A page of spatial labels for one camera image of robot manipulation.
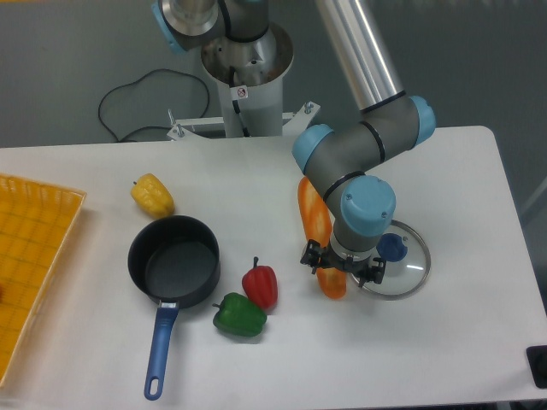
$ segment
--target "red bell pepper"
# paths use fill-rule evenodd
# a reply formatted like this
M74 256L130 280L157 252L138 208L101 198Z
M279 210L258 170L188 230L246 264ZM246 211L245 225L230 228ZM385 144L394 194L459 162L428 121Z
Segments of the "red bell pepper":
M255 256L255 265L248 271L241 281L247 297L262 310L270 309L277 303L277 278L270 266L258 266Z

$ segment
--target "black cable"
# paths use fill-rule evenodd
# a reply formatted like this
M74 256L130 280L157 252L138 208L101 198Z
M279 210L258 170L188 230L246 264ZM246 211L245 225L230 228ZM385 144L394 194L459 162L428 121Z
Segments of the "black cable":
M113 92L115 91L118 91L122 88L126 88L126 87L130 87L132 85L137 85L138 83L140 83L142 80L150 77L151 75L155 74L155 73L171 73L171 74L177 74L177 75L181 75L183 77L190 77L191 79L194 79L196 81L198 81L202 86L203 88L205 89L205 92L207 93L207 103L205 104L205 108L203 109L203 112L202 114L199 116L199 118L202 118L204 117L205 114L207 114L207 111L209 110L209 104L210 104L210 98L211 98L211 95L209 93L209 88L207 87L207 85L205 84L205 82L200 79L199 77L193 75L193 74L188 74L188 73L182 73L181 71L176 71L176 70L171 70L169 68L158 68L156 70L152 70L148 73L146 73L145 75L143 75L140 79L137 79L135 81L133 81L132 83L129 83L129 84L124 84L124 85L119 85L115 88L113 88L112 90L110 90L109 92L107 92L104 97L101 99L101 102L99 103L99 107L98 107L98 119L99 119L99 122L101 123L101 125L106 129L106 131L108 131L110 133L110 135L112 137L114 137L115 141L117 143L124 143L124 142L129 142L129 138L135 134L137 134L138 132L141 132L141 131L144 131L144 130L170 130L171 128L168 127L168 126L143 126L141 128L138 128L134 131L131 131L129 132L127 135L125 135L124 137L122 138L118 138L118 136L115 134L114 131L112 131L103 121L103 117L101 116L101 107L103 106L103 103L104 103L104 100L107 99L107 97L112 94Z
M235 87L235 76L236 76L236 69L235 67L230 67L230 78L228 79L228 85L230 88ZM250 137L249 129L245 125L245 122L243 121L243 115L241 115L241 108L239 108L239 102L238 100L234 99L232 97L232 106L235 113L238 115L239 118L239 124L241 125L241 128L243 130L243 136L244 137Z

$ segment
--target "blue joint cap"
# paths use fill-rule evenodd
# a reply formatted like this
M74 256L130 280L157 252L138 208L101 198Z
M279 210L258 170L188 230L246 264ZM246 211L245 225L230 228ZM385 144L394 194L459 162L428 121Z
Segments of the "blue joint cap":
M416 145L423 143L429 137L433 135L435 128L437 127L437 120L435 119L435 113L433 109L427 104L427 101L418 96L412 96L410 98L418 109L418 117L420 118L420 130L418 131L418 139L416 139Z
M395 192L376 177L362 175L344 189L340 210L346 224L364 237L377 237L391 224L395 213Z
M319 145L323 138L331 132L333 132L333 130L330 126L321 124L319 126L311 126L298 136L297 140L292 145L292 156L296 160L302 173L305 173L306 164L308 163L309 157L311 157L314 150L317 148L317 145Z
M154 17L156 17L156 21L160 29L162 30L163 37L168 41L169 48L174 54L184 54L186 53L186 50L183 49L179 42L175 39L171 31L169 30L169 27L165 20L163 19L163 14L160 11L160 8L158 7L157 3L152 4L152 13L154 14Z

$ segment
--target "metal bracket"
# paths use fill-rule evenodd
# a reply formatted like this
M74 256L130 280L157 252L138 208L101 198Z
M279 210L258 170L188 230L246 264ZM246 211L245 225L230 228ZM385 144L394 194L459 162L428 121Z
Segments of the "metal bracket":
M297 113L283 113L283 137L295 137L304 132L315 116L320 112L321 105L306 102ZM167 136L173 141L179 141L187 135L214 133L223 136L224 119L222 117L192 118L189 120L171 120L171 130Z

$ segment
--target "yellow basket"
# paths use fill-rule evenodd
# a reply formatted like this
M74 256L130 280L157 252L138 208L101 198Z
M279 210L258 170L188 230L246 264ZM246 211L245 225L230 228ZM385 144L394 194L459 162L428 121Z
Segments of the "yellow basket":
M85 195L0 173L0 387Z

